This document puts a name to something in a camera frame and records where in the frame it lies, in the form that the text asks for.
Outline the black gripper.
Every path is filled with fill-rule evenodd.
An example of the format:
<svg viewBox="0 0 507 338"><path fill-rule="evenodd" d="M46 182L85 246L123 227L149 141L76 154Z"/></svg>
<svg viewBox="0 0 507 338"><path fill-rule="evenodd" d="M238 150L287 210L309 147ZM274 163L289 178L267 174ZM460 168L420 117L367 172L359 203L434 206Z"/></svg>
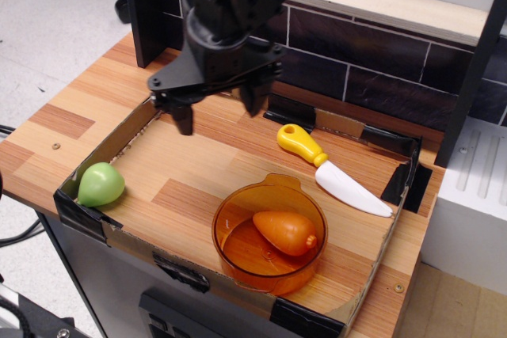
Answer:
<svg viewBox="0 0 507 338"><path fill-rule="evenodd" d="M193 134L191 105L215 93L238 88L246 111L254 117L280 75L285 52L279 44L248 36L224 44L190 34L181 54L149 78L151 101L170 111L182 135Z"/></svg>

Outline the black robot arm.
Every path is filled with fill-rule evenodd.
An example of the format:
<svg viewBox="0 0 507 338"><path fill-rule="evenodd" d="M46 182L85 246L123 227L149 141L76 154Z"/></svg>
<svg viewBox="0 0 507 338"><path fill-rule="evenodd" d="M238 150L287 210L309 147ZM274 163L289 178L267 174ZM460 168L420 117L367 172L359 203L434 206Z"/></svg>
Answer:
<svg viewBox="0 0 507 338"><path fill-rule="evenodd" d="M281 72L284 48L251 34L280 14L284 0L184 0L181 54L148 80L157 110L172 116L183 135L193 133L193 104L238 89L257 115Z"/></svg>

